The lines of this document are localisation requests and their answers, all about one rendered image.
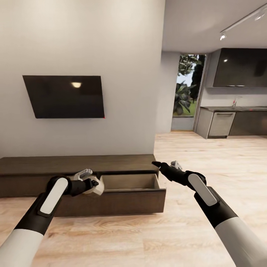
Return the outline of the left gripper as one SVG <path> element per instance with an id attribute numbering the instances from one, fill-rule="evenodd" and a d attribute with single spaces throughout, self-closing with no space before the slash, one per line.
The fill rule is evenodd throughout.
<path id="1" fill-rule="evenodd" d="M 78 183 L 78 189 L 75 193 L 72 194 L 72 197 L 75 197 L 79 194 L 82 194 L 86 191 L 88 191 L 89 189 L 93 188 L 96 185 L 99 185 L 99 182 L 97 182 L 96 180 L 92 180 L 90 178 L 86 178 L 82 181 L 76 181 Z"/>

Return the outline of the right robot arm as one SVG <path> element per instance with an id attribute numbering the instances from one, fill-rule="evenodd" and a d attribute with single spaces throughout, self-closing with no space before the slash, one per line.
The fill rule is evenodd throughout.
<path id="1" fill-rule="evenodd" d="M 188 186 L 211 225 L 223 242 L 236 267 L 267 267 L 267 246 L 248 228 L 210 186 L 204 176 L 187 170 L 177 161 L 152 161 L 169 181 Z"/>

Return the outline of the pillar candle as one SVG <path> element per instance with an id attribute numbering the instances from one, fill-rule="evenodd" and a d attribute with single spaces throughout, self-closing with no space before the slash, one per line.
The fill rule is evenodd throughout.
<path id="1" fill-rule="evenodd" d="M 104 191 L 103 183 L 100 180 L 98 180 L 96 177 L 88 177 L 88 178 L 90 178 L 91 181 L 96 180 L 97 182 L 99 182 L 99 185 L 93 186 L 93 188 L 84 192 L 84 194 L 89 195 L 89 196 L 94 197 L 94 198 L 99 197 Z"/>

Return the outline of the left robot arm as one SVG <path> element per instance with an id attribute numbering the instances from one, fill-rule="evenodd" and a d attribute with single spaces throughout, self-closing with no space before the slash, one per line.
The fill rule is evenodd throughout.
<path id="1" fill-rule="evenodd" d="M 0 267 L 30 267 L 62 195 L 75 197 L 99 185 L 87 178 L 91 174 L 91 169 L 85 169 L 75 175 L 74 181 L 55 177 L 47 183 L 46 192 L 39 195 L 0 247 Z"/>

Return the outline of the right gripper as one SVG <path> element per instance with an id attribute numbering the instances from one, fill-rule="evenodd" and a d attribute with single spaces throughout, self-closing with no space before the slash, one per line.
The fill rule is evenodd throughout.
<path id="1" fill-rule="evenodd" d="M 176 172 L 180 171 L 179 169 L 170 167 L 166 162 L 152 161 L 152 164 L 159 167 L 159 171 L 165 175 L 169 181 L 175 181 Z"/>

